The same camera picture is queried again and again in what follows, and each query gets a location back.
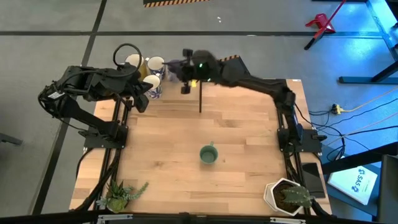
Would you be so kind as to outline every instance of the yellow cable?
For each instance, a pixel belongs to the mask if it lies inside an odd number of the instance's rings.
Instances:
[[[389,91],[387,91],[387,92],[385,92],[385,93],[383,93],[383,94],[381,94],[381,95],[379,95],[379,96],[377,96],[377,97],[375,97],[375,98],[369,100],[368,102],[362,104],[361,106],[355,107],[355,108],[352,109],[352,110],[344,110],[343,108],[340,107],[340,111],[341,111],[341,112],[353,112],[354,110],[358,110],[358,109],[360,109],[361,107],[367,105],[368,103],[371,103],[371,102],[377,100],[378,98],[380,98],[380,97],[382,97],[382,96],[385,96],[385,95],[387,95],[387,94],[389,94],[389,93],[391,93],[392,91],[397,90],[397,89],[398,89],[398,86],[395,87],[395,88],[393,88],[392,90],[389,90]]]
[[[336,141],[338,141],[338,140],[344,138],[345,136],[349,136],[350,134],[356,133],[356,132],[358,132],[358,131],[360,131],[360,130],[362,130],[362,129],[368,128],[368,127],[373,126],[373,125],[375,125],[375,124],[381,123],[381,122],[383,122],[383,121],[385,121],[385,120],[387,120],[387,119],[390,119],[390,118],[392,118],[393,116],[395,116],[395,115],[397,115],[397,114],[398,114],[398,112],[396,112],[396,113],[394,113],[394,114],[392,114],[392,115],[390,115],[390,116],[388,116],[388,117],[382,119],[381,121],[377,121],[377,122],[375,122],[375,123],[373,123],[373,124],[369,124],[369,125],[367,125],[367,126],[365,126],[365,127],[359,128],[359,129],[357,129],[357,130],[355,130],[355,131],[352,131],[352,132],[350,132],[350,133],[348,133],[348,134],[345,134],[345,135],[343,135],[342,137],[339,137],[339,138],[333,140],[331,143],[327,144],[326,146],[329,146],[330,144],[332,144],[332,143],[334,143],[334,142],[336,142]]]

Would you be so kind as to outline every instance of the green mug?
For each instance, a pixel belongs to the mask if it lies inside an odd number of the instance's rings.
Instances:
[[[204,164],[213,164],[217,160],[218,152],[213,144],[214,142],[210,142],[210,145],[200,149],[200,160]]]

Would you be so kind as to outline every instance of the red stand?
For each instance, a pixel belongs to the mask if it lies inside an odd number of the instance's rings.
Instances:
[[[330,19],[328,20],[326,14],[321,13],[315,16],[315,19],[306,24],[306,27],[309,27],[312,24],[316,24],[319,28],[318,32],[313,36],[312,40],[304,47],[304,50],[308,50],[317,40],[321,39],[325,32],[335,33],[335,28],[331,25],[331,20],[334,18],[336,13],[340,10],[343,4],[347,0],[343,0],[340,5],[337,7],[336,11],[331,15]]]

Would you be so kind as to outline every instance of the caution tape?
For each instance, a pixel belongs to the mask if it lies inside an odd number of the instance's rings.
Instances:
[[[171,6],[171,5],[177,5],[177,4],[205,2],[205,1],[210,1],[210,0],[171,0],[171,1],[161,1],[161,2],[147,3],[147,4],[144,5],[144,7]]]
[[[240,56],[239,56],[239,55],[233,55],[233,56],[229,56],[229,57],[222,58],[222,59],[218,59],[218,60],[219,60],[220,62],[226,62],[226,61],[228,61],[228,60],[235,59],[235,58],[240,58]]]

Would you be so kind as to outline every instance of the potted plant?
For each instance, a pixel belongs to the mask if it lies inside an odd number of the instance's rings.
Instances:
[[[274,211],[296,215],[303,207],[310,208],[314,196],[291,180],[281,178],[276,183],[267,184],[264,200]]]
[[[108,192],[105,197],[101,196],[100,200],[96,203],[102,208],[108,208],[114,213],[119,213],[127,207],[130,200],[135,200],[139,198],[145,189],[148,187],[148,182],[146,182],[141,189],[139,189],[135,194],[130,194],[133,187],[128,186],[123,188],[123,181],[118,185],[116,181],[112,180],[111,184],[107,186]]]

